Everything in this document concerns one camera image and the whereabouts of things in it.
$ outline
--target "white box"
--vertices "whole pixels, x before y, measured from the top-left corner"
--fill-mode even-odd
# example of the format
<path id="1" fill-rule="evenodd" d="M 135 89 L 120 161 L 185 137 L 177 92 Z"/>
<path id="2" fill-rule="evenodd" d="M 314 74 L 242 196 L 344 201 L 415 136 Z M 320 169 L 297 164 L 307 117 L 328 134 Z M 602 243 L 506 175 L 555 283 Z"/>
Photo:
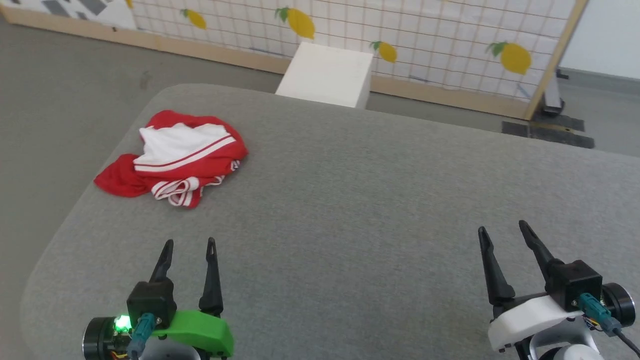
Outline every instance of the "white box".
<path id="1" fill-rule="evenodd" d="M 277 95 L 364 109 L 373 54 L 303 42 Z"/>

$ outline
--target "red and white clothing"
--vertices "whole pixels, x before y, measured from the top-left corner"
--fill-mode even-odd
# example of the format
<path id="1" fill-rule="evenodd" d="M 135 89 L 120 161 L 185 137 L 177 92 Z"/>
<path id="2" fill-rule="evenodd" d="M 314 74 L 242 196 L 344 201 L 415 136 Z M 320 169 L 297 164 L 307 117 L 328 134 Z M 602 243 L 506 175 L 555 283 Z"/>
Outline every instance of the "red and white clothing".
<path id="1" fill-rule="evenodd" d="M 121 155 L 93 180 L 99 188 L 124 197 L 151 192 L 157 200 L 195 208 L 202 189 L 221 184 L 248 154 L 240 134 L 217 117 L 164 110 L 140 136 L 144 154 Z"/>

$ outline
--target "lemon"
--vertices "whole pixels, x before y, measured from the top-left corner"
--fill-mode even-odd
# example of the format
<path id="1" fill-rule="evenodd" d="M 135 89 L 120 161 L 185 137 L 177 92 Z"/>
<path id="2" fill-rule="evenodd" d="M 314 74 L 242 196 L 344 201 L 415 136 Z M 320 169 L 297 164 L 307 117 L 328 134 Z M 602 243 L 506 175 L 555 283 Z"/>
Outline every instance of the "lemon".
<path id="1" fill-rule="evenodd" d="M 316 27 L 314 26 L 314 22 L 311 21 L 311 18 L 306 13 L 301 12 L 295 8 L 284 7 L 276 10 L 276 17 L 280 16 L 282 22 L 287 22 L 289 19 L 289 27 L 298 34 L 299 37 L 303 38 L 314 38 L 314 34 L 316 33 Z"/>
<path id="2" fill-rule="evenodd" d="M 195 11 L 189 10 L 189 9 L 182 9 L 180 10 L 180 13 L 182 14 L 182 16 L 189 18 L 189 21 L 191 21 L 191 23 L 196 28 L 200 28 L 200 29 L 207 28 L 207 22 L 204 21 L 204 19 L 202 18 L 202 15 L 200 15 L 199 13 L 196 13 Z"/>
<path id="3" fill-rule="evenodd" d="M 380 52 L 380 57 L 389 61 L 390 63 L 395 63 L 396 58 L 398 56 L 396 49 L 393 46 L 387 44 L 384 41 L 374 41 L 369 44 L 369 47 L 373 46 L 373 49 Z"/>
<path id="4" fill-rule="evenodd" d="M 516 74 L 525 75 L 531 67 L 531 54 L 524 47 L 511 42 L 494 42 L 490 44 L 487 51 L 491 50 L 493 57 L 500 54 L 500 62 L 505 69 Z"/>

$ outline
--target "gray table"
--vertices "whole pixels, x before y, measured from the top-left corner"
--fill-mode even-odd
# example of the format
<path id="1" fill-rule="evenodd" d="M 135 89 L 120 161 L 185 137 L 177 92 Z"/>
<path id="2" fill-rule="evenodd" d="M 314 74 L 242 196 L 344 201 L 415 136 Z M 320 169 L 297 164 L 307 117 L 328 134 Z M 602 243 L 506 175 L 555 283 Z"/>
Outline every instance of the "gray table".
<path id="1" fill-rule="evenodd" d="M 110 161 L 140 153 L 164 109 L 217 115 L 250 155 L 199 207 L 87 188 L 35 268 L 22 331 L 80 359 L 85 325 L 125 312 L 168 238 L 179 308 L 197 307 L 216 237 L 238 359 L 514 359 L 489 349 L 485 225 L 518 293 L 543 286 L 524 218 L 560 258 L 640 293 L 640 159 L 211 85 L 164 90 Z M 640 341 L 640 332 L 627 330 Z M 630 359 L 597 336 L 609 359 Z"/>

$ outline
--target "wire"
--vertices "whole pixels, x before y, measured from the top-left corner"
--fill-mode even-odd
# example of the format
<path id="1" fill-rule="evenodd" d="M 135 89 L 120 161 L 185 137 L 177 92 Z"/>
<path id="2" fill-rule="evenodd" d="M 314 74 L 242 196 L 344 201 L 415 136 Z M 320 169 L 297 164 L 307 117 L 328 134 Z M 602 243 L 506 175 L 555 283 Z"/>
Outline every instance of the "wire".
<path id="1" fill-rule="evenodd" d="M 627 344 L 627 346 L 630 347 L 631 350 L 633 350 L 636 353 L 636 355 L 638 355 L 638 357 L 640 357 L 640 349 L 638 349 L 636 344 L 634 344 L 633 341 L 629 340 L 629 338 L 622 333 L 622 330 L 620 328 L 613 329 L 613 333 L 617 335 L 620 338 L 620 340 L 622 340 L 622 342 Z"/>

